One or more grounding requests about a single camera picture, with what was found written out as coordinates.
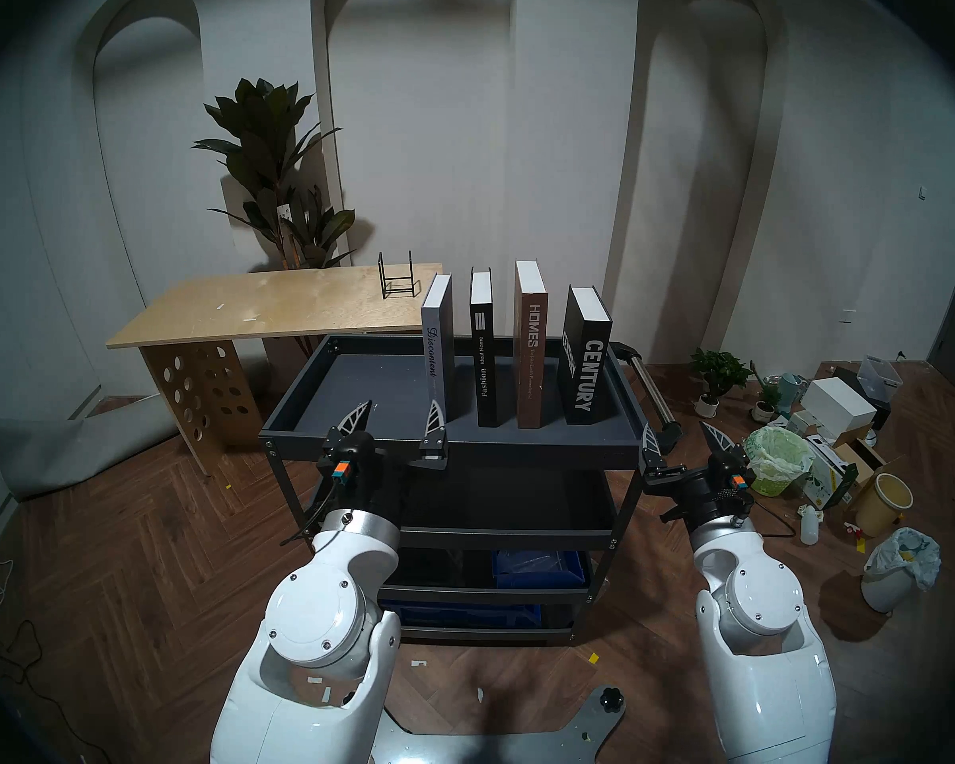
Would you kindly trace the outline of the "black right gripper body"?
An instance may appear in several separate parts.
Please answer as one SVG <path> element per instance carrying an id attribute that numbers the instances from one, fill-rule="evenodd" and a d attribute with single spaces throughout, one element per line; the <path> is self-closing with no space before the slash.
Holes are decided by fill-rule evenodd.
<path id="1" fill-rule="evenodd" d="M 743 450 L 712 453 L 706 466 L 694 470 L 685 466 L 641 470 L 645 495 L 674 501 L 674 506 L 660 515 L 660 522 L 682 520 L 689 531 L 725 517 L 729 518 L 728 527 L 741 528 L 754 505 L 748 491 L 754 480 L 756 474 Z"/>

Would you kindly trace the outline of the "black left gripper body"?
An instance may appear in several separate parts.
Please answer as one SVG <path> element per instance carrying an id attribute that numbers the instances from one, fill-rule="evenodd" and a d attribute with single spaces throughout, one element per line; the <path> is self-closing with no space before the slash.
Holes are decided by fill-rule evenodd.
<path id="1" fill-rule="evenodd" d="M 331 487 L 319 515 L 336 509 L 373 513 L 401 524 L 411 484 L 421 470 L 443 471 L 448 462 L 445 427 L 425 433 L 419 443 L 404 449 L 377 448 L 367 431 L 343 435 L 331 428 L 319 460 L 319 472 Z"/>

